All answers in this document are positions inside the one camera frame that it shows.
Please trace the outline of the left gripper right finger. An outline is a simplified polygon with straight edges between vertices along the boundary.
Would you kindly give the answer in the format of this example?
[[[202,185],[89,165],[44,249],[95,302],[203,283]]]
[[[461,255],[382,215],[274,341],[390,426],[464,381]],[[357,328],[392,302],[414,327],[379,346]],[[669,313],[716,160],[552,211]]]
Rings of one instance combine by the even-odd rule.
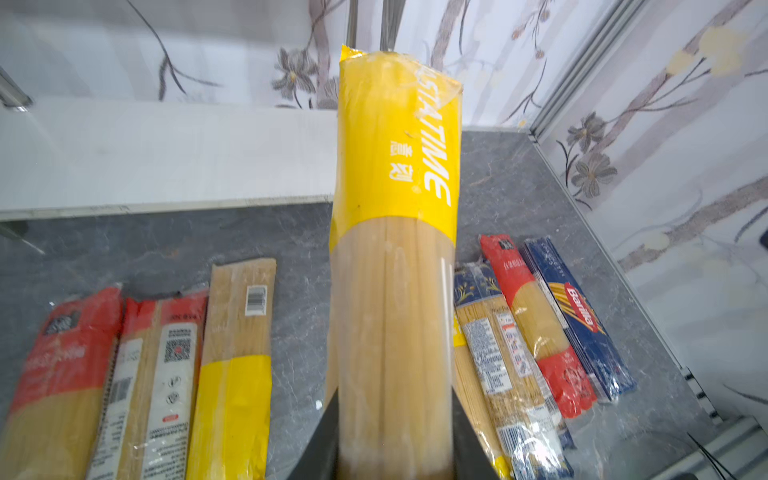
[[[452,391],[455,480],[498,480],[455,390]]]

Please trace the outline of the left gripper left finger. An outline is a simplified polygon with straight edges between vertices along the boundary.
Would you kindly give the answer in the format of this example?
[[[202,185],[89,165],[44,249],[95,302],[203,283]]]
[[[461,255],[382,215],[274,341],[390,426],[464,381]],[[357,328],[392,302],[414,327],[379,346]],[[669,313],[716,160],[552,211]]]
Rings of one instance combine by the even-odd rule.
[[[288,480],[334,480],[339,449],[339,402],[335,391]]]

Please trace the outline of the yellow band spaghetti bag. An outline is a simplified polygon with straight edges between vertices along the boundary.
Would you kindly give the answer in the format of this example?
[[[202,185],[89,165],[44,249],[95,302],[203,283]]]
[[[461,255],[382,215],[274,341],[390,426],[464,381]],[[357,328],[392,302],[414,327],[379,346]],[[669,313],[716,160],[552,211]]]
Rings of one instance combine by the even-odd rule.
[[[273,258],[212,268],[188,479],[266,477],[276,270]]]

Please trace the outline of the yellow Pastatime spaghetti bag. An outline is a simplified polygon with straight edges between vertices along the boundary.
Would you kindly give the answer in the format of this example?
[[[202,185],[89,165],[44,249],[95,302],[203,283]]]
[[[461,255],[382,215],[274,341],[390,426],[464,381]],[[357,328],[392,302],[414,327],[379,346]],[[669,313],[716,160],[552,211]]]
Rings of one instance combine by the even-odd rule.
[[[329,250],[342,479],[450,479],[462,85],[344,48]]]

